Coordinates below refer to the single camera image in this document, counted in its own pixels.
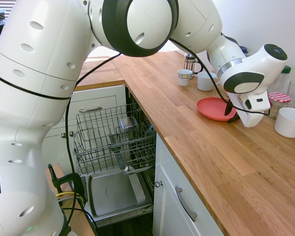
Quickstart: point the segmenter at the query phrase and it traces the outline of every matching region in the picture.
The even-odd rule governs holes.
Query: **dishwasher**
[[[73,152],[97,226],[152,212],[156,132],[135,99],[76,119]]]

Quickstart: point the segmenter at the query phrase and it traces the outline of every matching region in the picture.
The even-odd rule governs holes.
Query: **white cabinet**
[[[223,236],[158,135],[155,181],[154,236]]]
[[[107,109],[125,104],[126,98],[124,85],[74,92],[68,114],[69,134],[77,131],[76,115],[81,114],[81,112],[87,112],[88,110],[93,109]],[[64,174],[68,174],[71,173],[71,166],[66,149],[65,135],[67,134],[65,133],[65,122],[63,118],[59,124],[52,127],[47,133],[42,146],[42,156],[45,168],[47,168],[49,163],[52,165],[60,164]],[[71,137],[71,135],[69,135],[69,141],[75,171],[78,172],[75,165],[75,156],[72,152],[73,137]]]

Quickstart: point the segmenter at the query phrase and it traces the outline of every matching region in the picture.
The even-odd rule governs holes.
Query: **jar with red lid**
[[[279,110],[282,107],[286,107],[287,104],[291,101],[291,97],[285,93],[281,92],[272,92],[269,94],[269,100],[271,104],[270,115],[268,117],[276,119],[279,114]]]

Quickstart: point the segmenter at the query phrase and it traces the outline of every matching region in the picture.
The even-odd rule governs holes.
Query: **white mug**
[[[179,85],[187,86],[192,76],[192,70],[182,69],[177,71],[177,73],[178,73]]]
[[[284,137],[295,138],[295,108],[281,108],[274,129]]]
[[[212,76],[212,78],[214,80],[217,79],[217,76],[216,74],[210,72],[210,75]],[[205,72],[205,71],[202,71],[202,72],[199,72],[197,74],[197,77],[198,77],[198,89],[202,90],[202,91],[211,91],[214,87],[213,83],[212,83],[212,80],[210,78],[210,76]]]

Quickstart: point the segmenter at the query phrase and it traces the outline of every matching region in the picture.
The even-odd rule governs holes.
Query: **wooden countertop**
[[[267,117],[245,128],[240,120],[228,124],[200,115],[198,100],[218,95],[198,90],[196,78],[179,86],[183,62],[178,52],[162,52],[120,56],[111,66],[225,235],[295,236],[295,139],[277,134]]]
[[[88,58],[83,63],[80,78],[108,58],[109,57]],[[110,61],[88,75],[87,79],[82,80],[79,83],[79,86],[75,88],[75,91],[122,84],[124,84],[122,75],[119,73],[115,65]]]

